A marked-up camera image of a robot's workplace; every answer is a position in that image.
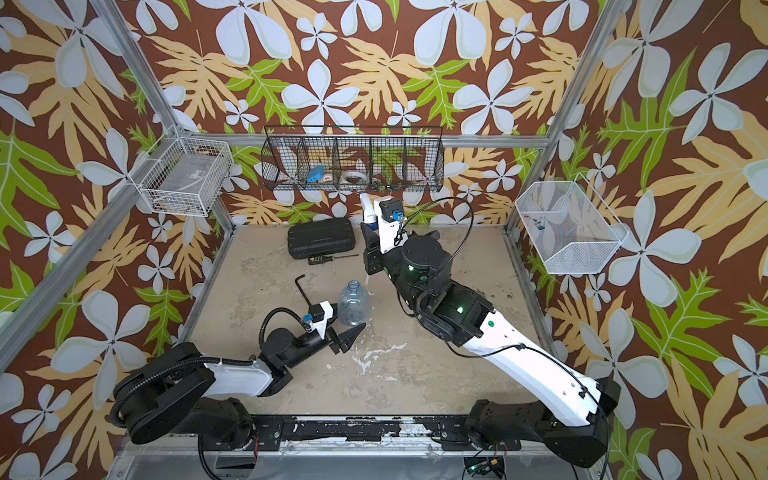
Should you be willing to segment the clear blue spray bottle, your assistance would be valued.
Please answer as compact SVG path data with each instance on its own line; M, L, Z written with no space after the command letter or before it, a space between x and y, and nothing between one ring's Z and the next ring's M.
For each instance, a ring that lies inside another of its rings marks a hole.
M368 322L372 313L370 293L357 281L350 281L338 300L338 319L352 328Z

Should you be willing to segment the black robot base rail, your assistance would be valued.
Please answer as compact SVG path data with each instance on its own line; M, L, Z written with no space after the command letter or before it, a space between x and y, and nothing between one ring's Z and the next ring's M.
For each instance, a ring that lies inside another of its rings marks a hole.
M519 440L496 444L472 433L465 414L394 416L254 415L243 433L205 433L210 451L257 454L298 453L453 453L487 446L495 452L516 452Z

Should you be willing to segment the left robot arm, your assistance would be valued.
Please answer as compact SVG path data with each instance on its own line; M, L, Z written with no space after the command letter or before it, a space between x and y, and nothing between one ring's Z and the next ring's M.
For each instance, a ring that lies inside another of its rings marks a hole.
M169 433L196 434L237 449L254 432L241 397L270 397L292 380L292 368L325 348L346 353L363 325L338 333L336 304L310 306L304 316L271 310L258 333L260 352L247 360L202 354L183 342L121 381L113 390L108 421L135 444Z

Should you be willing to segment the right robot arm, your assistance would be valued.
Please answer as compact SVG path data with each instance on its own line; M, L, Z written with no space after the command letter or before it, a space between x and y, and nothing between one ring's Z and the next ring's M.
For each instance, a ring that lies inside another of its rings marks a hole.
M535 396L499 404L479 400L465 421L479 448L538 442L575 467L606 463L610 415L620 388L611 377L581 374L516 329L478 291L451 277L453 256L439 234L407 232L400 200L360 196L367 274L385 272L406 314L464 359L487 360Z

